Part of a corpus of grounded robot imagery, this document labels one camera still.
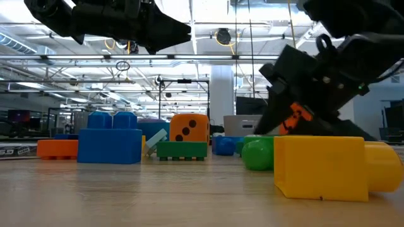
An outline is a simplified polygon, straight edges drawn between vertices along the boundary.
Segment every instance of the wooden table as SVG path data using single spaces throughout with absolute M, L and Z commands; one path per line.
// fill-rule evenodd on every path
M 370 202 L 286 199 L 238 157 L 141 165 L 0 162 L 0 226 L 401 226 L 404 189 Z

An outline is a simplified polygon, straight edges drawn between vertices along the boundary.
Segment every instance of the computer monitor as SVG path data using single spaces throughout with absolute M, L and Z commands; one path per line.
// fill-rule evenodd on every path
M 236 97 L 236 115 L 262 115 L 267 104 L 262 98 Z
M 15 123 L 29 123 L 30 116 L 29 110 L 8 110 L 7 120 Z

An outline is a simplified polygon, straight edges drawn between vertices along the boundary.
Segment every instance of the orange robot part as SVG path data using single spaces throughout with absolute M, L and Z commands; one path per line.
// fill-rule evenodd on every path
M 299 104 L 293 103 L 290 108 L 293 110 L 293 115 L 285 121 L 285 124 L 280 125 L 280 135 L 286 135 L 289 133 L 289 129 L 286 129 L 285 126 L 294 129 L 299 122 L 300 116 L 308 121 L 312 120 L 312 115 Z

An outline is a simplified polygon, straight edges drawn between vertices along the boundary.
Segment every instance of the orange toy block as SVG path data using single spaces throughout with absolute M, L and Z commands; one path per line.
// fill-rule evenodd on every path
M 38 141 L 37 156 L 43 160 L 77 159 L 78 140 L 41 140 Z
M 177 114 L 170 123 L 170 141 L 209 142 L 209 119 L 202 114 Z

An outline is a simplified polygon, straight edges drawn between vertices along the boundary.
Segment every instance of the blue toy block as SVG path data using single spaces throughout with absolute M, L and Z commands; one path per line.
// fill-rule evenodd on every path
M 164 129 L 167 133 L 170 132 L 170 123 L 168 122 L 138 122 L 138 129 L 143 131 L 146 136 L 146 141 L 151 139 L 155 134 Z
M 141 130 L 82 129 L 77 162 L 133 164 L 141 159 Z
M 92 112 L 88 116 L 88 129 L 111 129 L 112 116 L 105 112 Z
M 78 134 L 56 134 L 54 139 L 78 139 Z
M 114 115 L 114 129 L 136 129 L 138 117 L 132 112 L 118 112 Z
M 244 137 L 215 136 L 212 138 L 212 152 L 216 155 L 232 156 L 237 150 L 237 142 Z

